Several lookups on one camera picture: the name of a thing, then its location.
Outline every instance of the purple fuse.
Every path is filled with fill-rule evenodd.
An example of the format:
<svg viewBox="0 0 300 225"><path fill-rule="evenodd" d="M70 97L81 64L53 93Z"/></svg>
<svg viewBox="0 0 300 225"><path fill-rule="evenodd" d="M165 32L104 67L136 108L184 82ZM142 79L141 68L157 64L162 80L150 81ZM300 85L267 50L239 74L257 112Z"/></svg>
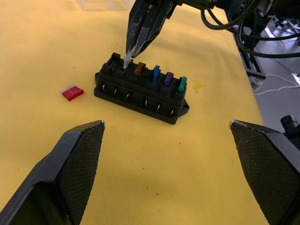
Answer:
<svg viewBox="0 0 300 225"><path fill-rule="evenodd" d="M165 82L164 82L165 86L167 86L167 87L170 86L170 83L171 83L171 80L173 77L174 77L173 73L171 73L171 72L167 73L167 77L165 78Z"/></svg>

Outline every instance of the white cable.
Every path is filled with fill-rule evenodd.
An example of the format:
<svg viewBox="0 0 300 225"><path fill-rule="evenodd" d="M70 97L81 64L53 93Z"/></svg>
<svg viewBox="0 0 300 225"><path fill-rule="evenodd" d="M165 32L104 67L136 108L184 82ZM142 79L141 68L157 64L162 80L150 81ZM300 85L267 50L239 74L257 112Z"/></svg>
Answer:
<svg viewBox="0 0 300 225"><path fill-rule="evenodd" d="M253 80L253 83L256 84L256 85L260 85L262 83L262 80L255 77L254 80Z"/></svg>
<svg viewBox="0 0 300 225"><path fill-rule="evenodd" d="M263 82L261 82L261 84L258 86L258 88L256 88L256 89L253 91L253 93L255 93L258 89L260 89L261 86L262 86L262 84L263 84Z"/></svg>
<svg viewBox="0 0 300 225"><path fill-rule="evenodd" d="M254 95L263 95L263 94L265 94L265 93L268 93L268 92L271 92L271 91L279 91L279 90L282 90L282 89L285 89L285 88L300 88L300 86L284 86L284 87L281 87L281 88L279 88L279 89L271 89L271 90L266 90L266 91L264 91L264 92L262 92L262 93L259 93L259 94L254 94Z"/></svg>
<svg viewBox="0 0 300 225"><path fill-rule="evenodd" d="M287 81L287 82L289 82L289 83L291 83L291 84L293 84L293 85L295 85L295 86L298 85L298 84L296 84L296 83L294 83L294 82L292 82L292 81L289 81L289 80L287 80L287 79L285 79L285 78L283 78L283 77L280 77L280 76L278 76L278 75L267 74L266 76L274 76L274 77L278 77L278 78L280 78L280 79L282 79L282 80L284 80L284 81Z"/></svg>
<svg viewBox="0 0 300 225"><path fill-rule="evenodd" d="M294 82L292 82L292 81L289 81L289 80L287 80L287 79L285 79L285 78L283 78L283 77L280 77L280 76L278 76L278 75L267 74L266 77L268 77L268 76L274 76L274 77L280 78L280 79L282 79L282 80L284 80L284 81L286 81L286 82L289 82L289 83L291 83L291 84L293 84L293 85L295 85L295 86L298 86L297 83L294 83ZM253 93L257 92L257 91L261 88L262 84L263 84L263 82L260 83L260 85L253 91Z"/></svg>

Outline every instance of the green fuse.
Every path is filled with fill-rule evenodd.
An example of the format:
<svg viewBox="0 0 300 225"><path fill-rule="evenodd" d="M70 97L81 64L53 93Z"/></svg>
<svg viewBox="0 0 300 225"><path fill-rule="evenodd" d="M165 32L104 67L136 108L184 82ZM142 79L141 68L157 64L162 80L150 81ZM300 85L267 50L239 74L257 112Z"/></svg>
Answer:
<svg viewBox="0 0 300 225"><path fill-rule="evenodd" d="M180 83L179 88L178 88L179 92L183 92L184 87L186 86L186 83L187 83L187 78L184 76L182 78L181 83Z"/></svg>

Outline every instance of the yellow cloth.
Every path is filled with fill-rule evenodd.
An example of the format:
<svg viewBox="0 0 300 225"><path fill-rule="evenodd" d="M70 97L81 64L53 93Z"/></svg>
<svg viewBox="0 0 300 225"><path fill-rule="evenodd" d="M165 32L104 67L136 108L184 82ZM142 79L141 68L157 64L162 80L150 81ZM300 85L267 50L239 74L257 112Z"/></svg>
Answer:
<svg viewBox="0 0 300 225"><path fill-rule="evenodd" d="M135 59L187 77L190 111L169 125L93 96L94 74L125 54L128 14L82 11L75 0L0 1L0 209L64 131L105 120L82 225L266 225L228 128L262 124L233 36L177 7ZM69 84L86 94L68 102L60 89Z"/></svg>

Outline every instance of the floor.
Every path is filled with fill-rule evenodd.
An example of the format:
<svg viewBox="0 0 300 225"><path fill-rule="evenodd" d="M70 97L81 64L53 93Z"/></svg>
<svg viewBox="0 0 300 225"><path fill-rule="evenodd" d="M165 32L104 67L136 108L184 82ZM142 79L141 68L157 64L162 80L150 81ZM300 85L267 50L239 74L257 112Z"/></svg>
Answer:
<svg viewBox="0 0 300 225"><path fill-rule="evenodd" d="M277 30L270 29L276 36ZM256 51L263 53L296 53L300 52L300 46L294 41L264 41L259 42ZM260 80L250 78L255 97L259 105L265 125L272 129L284 132L280 119L286 115L294 115L300 122L300 86L297 88L279 88L285 86L299 85L293 73L300 74L300 58L290 59L266 59L258 58L266 75L268 76L262 83Z"/></svg>

